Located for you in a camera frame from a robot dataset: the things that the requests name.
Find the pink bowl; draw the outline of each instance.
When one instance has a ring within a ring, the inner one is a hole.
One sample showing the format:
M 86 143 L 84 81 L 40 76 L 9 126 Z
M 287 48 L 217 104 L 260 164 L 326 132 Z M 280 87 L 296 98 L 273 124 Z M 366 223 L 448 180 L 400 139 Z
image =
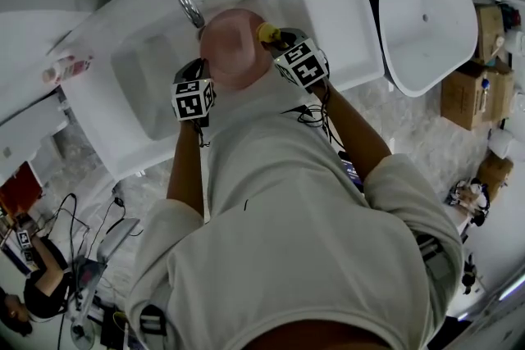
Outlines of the pink bowl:
M 263 22 L 245 9 L 229 9 L 210 20 L 200 41 L 200 56 L 208 60 L 215 82 L 244 89 L 268 71 L 272 56 L 256 34 Z

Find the forearm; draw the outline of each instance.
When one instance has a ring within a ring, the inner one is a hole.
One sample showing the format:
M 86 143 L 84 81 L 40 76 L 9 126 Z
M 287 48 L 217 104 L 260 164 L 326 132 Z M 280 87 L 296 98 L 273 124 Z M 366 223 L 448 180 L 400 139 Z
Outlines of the forearm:
M 43 244 L 38 236 L 33 236 L 31 243 L 33 244 L 36 252 L 40 255 L 40 258 L 42 258 L 42 262 L 46 266 L 46 270 L 55 273 L 62 272 L 62 268 L 58 264 L 57 260 L 55 260 L 55 257 L 48 250 L 48 247 Z
M 204 216 L 199 134 L 191 121 L 180 123 L 173 168 L 166 198 L 179 200 Z
M 330 99 L 326 104 L 326 111 L 359 178 L 364 181 L 379 162 L 391 154 L 390 149 L 381 136 L 330 83 L 327 87 L 330 89 Z M 316 86 L 313 92 L 322 101 L 326 90 Z

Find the yellow object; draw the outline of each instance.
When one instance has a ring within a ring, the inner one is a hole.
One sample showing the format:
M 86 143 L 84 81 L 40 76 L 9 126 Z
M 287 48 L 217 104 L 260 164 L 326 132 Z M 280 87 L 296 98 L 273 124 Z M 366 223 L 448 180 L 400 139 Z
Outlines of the yellow object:
M 281 30 L 268 22 L 263 22 L 257 28 L 257 40 L 260 43 L 279 43 L 281 41 Z

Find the black shirt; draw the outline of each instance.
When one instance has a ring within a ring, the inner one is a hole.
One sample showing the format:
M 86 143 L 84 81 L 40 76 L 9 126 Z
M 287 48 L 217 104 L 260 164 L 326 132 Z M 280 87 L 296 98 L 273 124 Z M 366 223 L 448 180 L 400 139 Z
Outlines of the black shirt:
M 58 265 L 65 270 L 67 262 L 58 248 L 48 239 L 41 238 L 42 243 L 47 247 L 50 253 L 57 260 Z M 34 262 L 38 266 L 38 270 L 33 271 L 30 277 L 25 281 L 24 301 L 29 312 L 38 318 L 52 318 L 60 312 L 66 300 L 67 287 L 71 284 L 71 275 L 64 274 L 64 277 L 57 288 L 51 293 L 51 296 L 46 296 L 35 286 L 35 283 L 40 280 L 46 272 L 42 258 L 33 251 Z

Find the shirt sleeve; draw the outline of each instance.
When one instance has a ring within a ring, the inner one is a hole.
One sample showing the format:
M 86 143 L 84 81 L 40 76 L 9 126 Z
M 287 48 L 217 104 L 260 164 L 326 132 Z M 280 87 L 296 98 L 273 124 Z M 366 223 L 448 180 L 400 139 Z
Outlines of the shirt sleeve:
M 135 268 L 126 314 L 131 326 L 140 335 L 140 314 L 150 304 L 160 307 L 171 293 L 167 258 L 176 244 L 203 225 L 203 218 L 190 206 L 178 200 L 160 200 L 148 213 Z
M 418 242 L 429 279 L 432 336 L 442 326 L 461 280 L 459 233 L 432 186 L 406 155 L 383 159 L 365 179 L 364 193 L 370 207 L 399 217 Z

